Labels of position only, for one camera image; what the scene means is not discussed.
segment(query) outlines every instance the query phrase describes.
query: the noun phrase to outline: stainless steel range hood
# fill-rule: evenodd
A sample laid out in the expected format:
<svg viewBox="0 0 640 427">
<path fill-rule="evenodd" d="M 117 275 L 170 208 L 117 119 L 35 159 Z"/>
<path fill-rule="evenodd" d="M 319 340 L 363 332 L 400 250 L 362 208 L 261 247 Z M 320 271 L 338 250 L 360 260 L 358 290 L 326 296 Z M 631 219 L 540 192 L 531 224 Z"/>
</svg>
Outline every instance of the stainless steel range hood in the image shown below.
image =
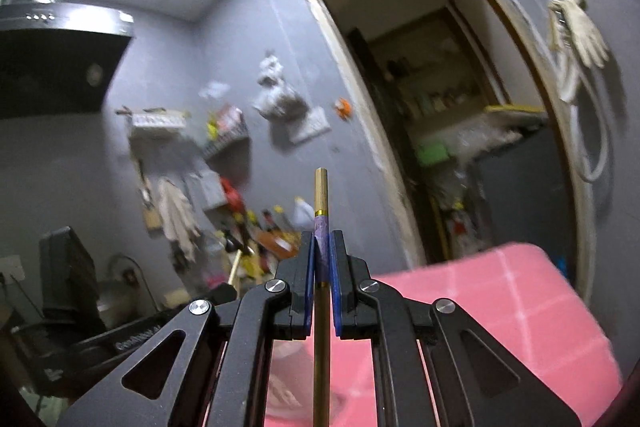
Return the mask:
<svg viewBox="0 0 640 427">
<path fill-rule="evenodd" d="M 132 37 L 116 9 L 0 6 L 0 119 L 99 111 Z"/>
</svg>

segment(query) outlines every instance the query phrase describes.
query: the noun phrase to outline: shelf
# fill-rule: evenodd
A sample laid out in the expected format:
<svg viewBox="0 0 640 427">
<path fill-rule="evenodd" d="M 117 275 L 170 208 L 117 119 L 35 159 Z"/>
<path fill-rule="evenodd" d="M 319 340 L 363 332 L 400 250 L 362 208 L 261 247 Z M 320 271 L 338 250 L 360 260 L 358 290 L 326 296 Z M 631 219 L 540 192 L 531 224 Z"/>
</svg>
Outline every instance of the shelf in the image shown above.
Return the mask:
<svg viewBox="0 0 640 427">
<path fill-rule="evenodd" d="M 484 97 L 477 95 L 447 110 L 428 114 L 420 120 L 409 123 L 406 130 L 411 136 L 436 132 L 482 113 L 485 105 Z"/>
</svg>

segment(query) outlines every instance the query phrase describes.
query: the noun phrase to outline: pink tablecloth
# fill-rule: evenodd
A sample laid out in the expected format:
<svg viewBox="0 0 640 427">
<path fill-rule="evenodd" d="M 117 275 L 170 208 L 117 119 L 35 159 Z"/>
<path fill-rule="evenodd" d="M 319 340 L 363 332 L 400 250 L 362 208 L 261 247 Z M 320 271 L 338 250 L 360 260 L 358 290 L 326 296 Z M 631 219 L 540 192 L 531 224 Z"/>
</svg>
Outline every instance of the pink tablecloth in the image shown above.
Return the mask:
<svg viewBox="0 0 640 427">
<path fill-rule="evenodd" d="M 621 386 L 609 341 L 540 248 L 512 244 L 462 261 L 379 277 L 404 297 L 458 302 L 590 427 Z M 306 349 L 313 352 L 311 339 Z M 377 424 L 368 341 L 332 342 L 334 427 Z M 265 426 L 308 425 L 268 417 Z"/>
</svg>

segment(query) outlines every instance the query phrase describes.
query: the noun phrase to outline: wooden door frame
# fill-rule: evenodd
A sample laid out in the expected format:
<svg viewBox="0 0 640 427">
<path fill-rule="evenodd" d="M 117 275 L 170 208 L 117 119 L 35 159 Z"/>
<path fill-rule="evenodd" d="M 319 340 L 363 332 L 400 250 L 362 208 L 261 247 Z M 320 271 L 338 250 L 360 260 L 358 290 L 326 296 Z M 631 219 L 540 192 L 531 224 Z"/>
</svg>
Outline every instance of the wooden door frame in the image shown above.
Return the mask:
<svg viewBox="0 0 640 427">
<path fill-rule="evenodd" d="M 590 187 L 579 178 L 576 169 L 569 159 L 571 138 L 568 112 L 562 107 L 557 96 L 557 77 L 551 55 L 545 41 L 534 28 L 530 17 L 518 0 L 487 0 L 496 15 L 507 29 L 529 69 L 531 76 L 542 97 L 549 116 L 549 124 L 556 136 L 559 156 L 563 170 L 567 175 L 567 189 L 570 204 L 575 209 L 574 237 L 576 255 L 571 256 L 574 266 L 570 270 L 575 273 L 575 288 L 579 295 L 585 296 L 588 272 L 588 253 L 593 250 L 593 236 L 590 228 L 594 227 L 593 210 L 590 208 Z M 319 27 L 332 52 L 346 89 L 351 97 L 374 161 L 383 173 L 386 192 L 391 209 L 396 216 L 402 250 L 409 267 L 423 264 L 424 250 L 417 232 L 417 225 L 402 180 L 398 165 L 386 139 L 382 124 L 366 91 L 364 81 L 356 67 L 347 45 L 337 28 L 323 0 L 307 0 L 310 10 L 318 21 Z"/>
</svg>

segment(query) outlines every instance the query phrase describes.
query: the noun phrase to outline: white glove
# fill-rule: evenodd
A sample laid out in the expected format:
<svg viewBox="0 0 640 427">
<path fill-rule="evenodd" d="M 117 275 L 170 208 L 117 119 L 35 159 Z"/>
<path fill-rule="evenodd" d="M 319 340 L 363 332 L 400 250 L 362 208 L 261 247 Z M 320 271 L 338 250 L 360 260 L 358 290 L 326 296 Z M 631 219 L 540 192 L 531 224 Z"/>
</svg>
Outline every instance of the white glove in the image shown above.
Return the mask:
<svg viewBox="0 0 640 427">
<path fill-rule="evenodd" d="M 581 0 L 549 0 L 548 8 L 551 23 L 552 47 L 559 49 L 562 39 L 561 23 L 558 20 L 556 11 L 564 14 L 566 26 L 569 29 L 569 37 L 574 43 L 580 60 L 587 68 L 595 64 L 599 68 L 604 67 L 604 63 L 609 60 L 607 45 L 596 25 L 589 16 L 580 8 Z"/>
</svg>

